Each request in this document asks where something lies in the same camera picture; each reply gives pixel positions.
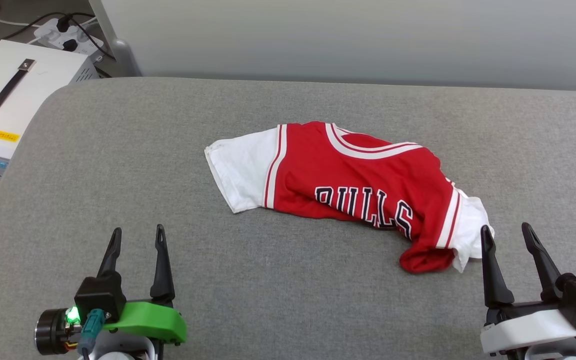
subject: teal connector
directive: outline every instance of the teal connector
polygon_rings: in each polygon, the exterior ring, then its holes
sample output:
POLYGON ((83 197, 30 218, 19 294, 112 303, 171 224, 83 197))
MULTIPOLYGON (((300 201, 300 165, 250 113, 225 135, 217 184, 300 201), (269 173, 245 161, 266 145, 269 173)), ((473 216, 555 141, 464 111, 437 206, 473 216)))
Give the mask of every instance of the teal connector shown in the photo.
POLYGON ((77 353, 79 355, 84 356, 84 351, 86 351, 87 355, 92 353, 95 348, 97 335, 99 335, 105 323, 106 313, 102 309, 90 311, 86 323, 81 328, 81 339, 77 344, 77 353))

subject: bulls jersey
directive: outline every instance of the bulls jersey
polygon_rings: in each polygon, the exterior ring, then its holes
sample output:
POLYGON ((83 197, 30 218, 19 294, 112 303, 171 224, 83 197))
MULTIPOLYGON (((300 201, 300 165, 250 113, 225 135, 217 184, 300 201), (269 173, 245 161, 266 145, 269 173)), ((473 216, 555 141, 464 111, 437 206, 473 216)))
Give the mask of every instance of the bulls jersey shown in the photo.
POLYGON ((480 199, 455 188, 439 159, 413 142, 389 143, 313 121, 278 125, 208 146, 206 159, 234 213, 257 207, 308 218, 364 221, 412 241, 413 273, 463 271, 481 258, 480 199))

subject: gray fabric surface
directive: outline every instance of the gray fabric surface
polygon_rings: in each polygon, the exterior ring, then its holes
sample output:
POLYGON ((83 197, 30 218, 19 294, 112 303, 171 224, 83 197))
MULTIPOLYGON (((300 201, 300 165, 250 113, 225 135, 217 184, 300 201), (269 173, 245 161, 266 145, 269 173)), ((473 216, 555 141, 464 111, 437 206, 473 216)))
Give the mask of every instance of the gray fabric surface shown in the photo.
POLYGON ((521 222, 576 273, 576 92, 126 78, 55 92, 0 183, 0 359, 39 359, 39 314, 70 306, 114 227, 129 299, 167 232, 187 344, 168 359, 484 359, 482 269, 411 275, 409 242, 359 223, 231 214, 205 146, 279 123, 418 142, 482 199, 517 301, 540 286, 521 222))

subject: white sleeve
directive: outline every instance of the white sleeve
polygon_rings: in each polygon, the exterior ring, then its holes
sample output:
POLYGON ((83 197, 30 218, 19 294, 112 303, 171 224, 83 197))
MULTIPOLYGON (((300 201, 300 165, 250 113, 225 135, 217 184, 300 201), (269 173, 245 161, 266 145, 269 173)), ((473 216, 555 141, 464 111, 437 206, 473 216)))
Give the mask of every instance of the white sleeve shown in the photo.
POLYGON ((277 155, 279 126, 215 141, 204 153, 212 176, 233 213, 263 207, 270 166, 277 155))
POLYGON ((458 271, 464 271, 469 258, 482 258, 482 226, 488 225, 490 233, 495 235, 495 230, 490 226, 488 214, 482 200, 478 197, 468 196, 460 189, 460 202, 457 213, 457 224, 451 248, 455 256, 452 266, 458 271))

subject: white equipment box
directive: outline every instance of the white equipment box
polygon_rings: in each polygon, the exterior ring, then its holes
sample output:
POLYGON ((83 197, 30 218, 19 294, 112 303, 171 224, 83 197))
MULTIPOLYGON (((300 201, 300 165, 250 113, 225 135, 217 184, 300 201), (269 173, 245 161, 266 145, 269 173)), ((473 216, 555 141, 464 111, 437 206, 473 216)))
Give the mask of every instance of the white equipment box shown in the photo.
POLYGON ((46 98, 89 79, 99 75, 87 55, 0 41, 0 179, 46 98))

